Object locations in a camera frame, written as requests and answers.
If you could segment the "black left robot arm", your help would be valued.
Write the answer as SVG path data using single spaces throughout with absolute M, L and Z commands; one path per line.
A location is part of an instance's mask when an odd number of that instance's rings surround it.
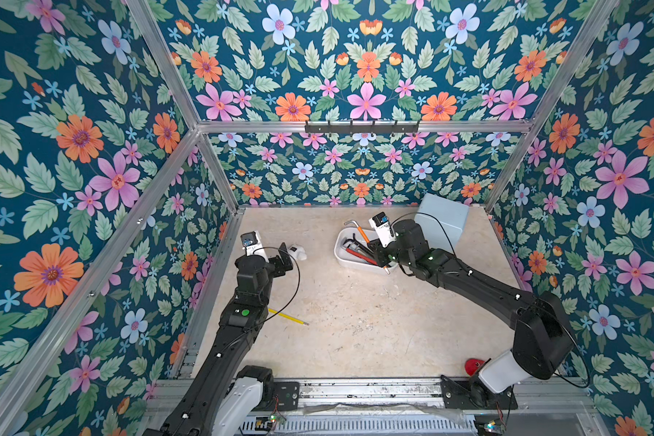
M 145 435 L 234 435 L 252 410 L 274 401 L 273 371 L 240 367 L 270 319 L 274 280 L 297 267 L 284 243 L 273 257 L 267 250 L 245 244 L 245 255 L 235 261 L 234 296 L 223 309 L 205 362 L 160 428 L 148 428 Z

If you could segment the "orange hex key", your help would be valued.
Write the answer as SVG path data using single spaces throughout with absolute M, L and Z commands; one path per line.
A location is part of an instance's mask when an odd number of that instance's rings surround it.
M 351 228 L 352 229 L 352 239 L 354 241 L 358 241 L 360 243 L 365 243 L 366 245 L 368 245 L 368 243 L 370 243 L 370 239 L 369 239 L 367 233 L 365 232 L 365 230 L 363 230 L 363 227 L 361 227 L 361 225 L 359 225 L 359 223 L 357 221 L 350 220 L 350 221 L 345 222 L 343 225 L 346 228 Z

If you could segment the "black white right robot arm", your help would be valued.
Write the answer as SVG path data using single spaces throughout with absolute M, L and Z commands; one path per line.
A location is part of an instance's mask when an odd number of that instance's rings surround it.
M 514 331 L 510 350 L 483 363 L 463 390 L 478 408 L 487 408 L 517 383 L 547 381 L 576 347 L 561 300 L 514 288 L 474 269 L 453 250 L 432 248 L 410 214 L 390 221 L 369 220 L 377 238 L 368 243 L 379 267 L 397 265 L 403 273 L 455 292 L 495 315 Z

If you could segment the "white storage box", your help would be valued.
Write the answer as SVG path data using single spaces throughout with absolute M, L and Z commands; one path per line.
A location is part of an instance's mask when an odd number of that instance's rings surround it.
M 385 267 L 370 265 L 370 263 L 366 263 L 365 261 L 348 254 L 344 250 L 345 248 L 351 248 L 361 252 L 362 254 L 366 254 L 372 257 L 371 254 L 363 250 L 363 248 L 368 248 L 368 246 L 365 243 L 360 243 L 352 239 L 351 228 L 343 228 L 343 230 L 339 232 L 334 245 L 334 256 L 337 262 L 342 267 L 354 271 L 381 274 L 381 275 L 390 274 L 392 272 L 392 269 L 396 267 L 396 264 L 394 262 L 390 262 Z

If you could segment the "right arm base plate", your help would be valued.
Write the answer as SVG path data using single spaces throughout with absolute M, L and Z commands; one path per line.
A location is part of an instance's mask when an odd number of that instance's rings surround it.
M 466 379 L 442 375 L 440 385 L 441 395 L 447 409 L 473 411 L 496 410 L 497 408 L 518 409 L 518 402 L 512 388 L 508 387 L 501 392 L 494 392 L 477 375 Z

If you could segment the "red hex key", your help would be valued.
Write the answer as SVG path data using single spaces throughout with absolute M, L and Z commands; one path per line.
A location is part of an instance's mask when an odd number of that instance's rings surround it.
M 354 257 L 356 257 L 356 258 L 359 258 L 359 259 L 365 261 L 366 263 L 370 263 L 370 265 L 376 265 L 376 266 L 378 266 L 378 263 L 377 263 L 374 259 L 372 259 L 372 257 L 370 257 L 370 256 L 368 256 L 368 255 L 366 255 L 366 254 L 362 254 L 361 252 L 356 251 L 356 250 L 351 249 L 351 248 L 345 248 L 344 250 L 345 250 L 348 254 L 350 254 L 350 255 L 352 255 L 352 256 L 354 256 Z

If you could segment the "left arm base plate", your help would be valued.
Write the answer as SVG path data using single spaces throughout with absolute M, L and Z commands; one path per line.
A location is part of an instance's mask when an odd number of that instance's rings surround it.
M 263 390 L 261 401 L 252 412 L 291 412 L 299 407 L 301 385 L 297 381 L 274 381 Z

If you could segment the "yellow hex key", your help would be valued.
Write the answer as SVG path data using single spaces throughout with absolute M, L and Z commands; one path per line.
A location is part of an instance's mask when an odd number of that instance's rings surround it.
M 279 311 L 276 311 L 276 310 L 274 310 L 274 309 L 268 309 L 268 311 L 269 311 L 269 314 L 270 314 L 271 316 L 274 316 L 274 317 L 281 317 L 281 318 L 283 318 L 283 319 L 285 319 L 285 320 L 291 321 L 291 322 L 293 322 L 293 323 L 297 323 L 297 324 L 299 324 L 299 325 L 304 325 L 304 326 L 308 326 L 308 325 L 310 325 L 309 323 L 307 323 L 307 322 L 305 322 L 305 321 L 303 321 L 303 320 L 300 320 L 300 319 L 298 319 L 298 318 L 292 317 L 292 316 L 290 316 L 290 315 L 288 315 L 288 314 L 284 314 L 283 312 L 279 312 Z

